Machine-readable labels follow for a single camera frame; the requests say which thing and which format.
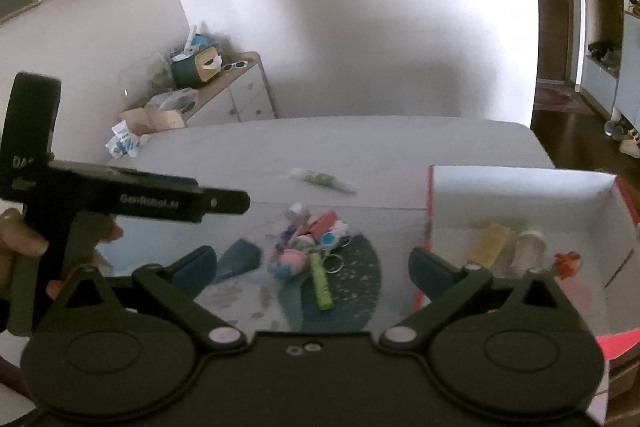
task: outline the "floor mat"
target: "floor mat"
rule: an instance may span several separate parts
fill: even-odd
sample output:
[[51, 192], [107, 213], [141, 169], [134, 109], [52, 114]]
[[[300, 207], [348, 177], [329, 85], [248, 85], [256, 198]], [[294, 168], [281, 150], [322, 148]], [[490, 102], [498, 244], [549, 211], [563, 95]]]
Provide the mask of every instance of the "floor mat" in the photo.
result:
[[575, 114], [596, 114], [573, 87], [554, 84], [536, 84], [534, 110], [571, 112]]

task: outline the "human hand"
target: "human hand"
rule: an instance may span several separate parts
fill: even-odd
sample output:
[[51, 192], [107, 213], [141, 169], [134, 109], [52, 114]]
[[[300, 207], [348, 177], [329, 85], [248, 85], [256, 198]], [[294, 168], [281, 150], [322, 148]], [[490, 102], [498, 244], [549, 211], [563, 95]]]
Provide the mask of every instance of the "human hand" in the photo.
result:
[[[101, 242], [116, 241], [122, 237], [123, 233], [121, 227], [114, 222]], [[49, 243], [39, 233], [25, 225], [17, 209], [10, 208], [0, 214], [0, 293], [10, 286], [15, 255], [40, 257], [47, 248]], [[91, 264], [97, 264], [98, 261], [100, 261], [100, 254], [96, 251]], [[47, 295], [55, 299], [72, 275], [73, 272], [65, 280], [50, 281], [47, 285]]]

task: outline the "white box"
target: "white box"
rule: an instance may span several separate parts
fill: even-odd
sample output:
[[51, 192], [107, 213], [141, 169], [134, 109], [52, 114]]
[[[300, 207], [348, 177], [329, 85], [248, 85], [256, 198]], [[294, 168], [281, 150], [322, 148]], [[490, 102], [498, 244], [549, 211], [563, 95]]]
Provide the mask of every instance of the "white box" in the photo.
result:
[[[598, 338], [607, 360], [640, 340], [638, 214], [615, 176], [503, 167], [430, 168], [425, 247], [457, 267], [491, 222], [539, 227], [545, 267], [577, 251], [582, 269], [559, 286]], [[494, 268], [500, 276], [501, 259]]]

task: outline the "sunglasses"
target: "sunglasses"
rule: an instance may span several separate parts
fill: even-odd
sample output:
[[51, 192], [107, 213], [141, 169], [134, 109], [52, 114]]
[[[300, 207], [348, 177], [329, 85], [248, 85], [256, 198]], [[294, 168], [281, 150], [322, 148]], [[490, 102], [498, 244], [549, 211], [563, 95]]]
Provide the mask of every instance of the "sunglasses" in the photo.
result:
[[247, 67], [248, 65], [249, 65], [249, 62], [247, 60], [240, 60], [240, 62], [227, 64], [224, 68], [222, 68], [222, 70], [223, 71], [239, 70], [241, 68]]

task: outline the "yellow block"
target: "yellow block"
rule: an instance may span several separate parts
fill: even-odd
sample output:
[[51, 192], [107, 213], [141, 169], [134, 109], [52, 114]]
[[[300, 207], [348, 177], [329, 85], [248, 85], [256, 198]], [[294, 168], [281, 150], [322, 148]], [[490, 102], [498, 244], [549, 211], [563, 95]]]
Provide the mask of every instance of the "yellow block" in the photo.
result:
[[468, 263], [479, 264], [487, 269], [491, 268], [500, 255], [500, 251], [502, 247], [504, 247], [510, 233], [511, 229], [507, 227], [498, 225], [497, 223], [490, 224], [484, 229], [480, 239], [471, 249]]

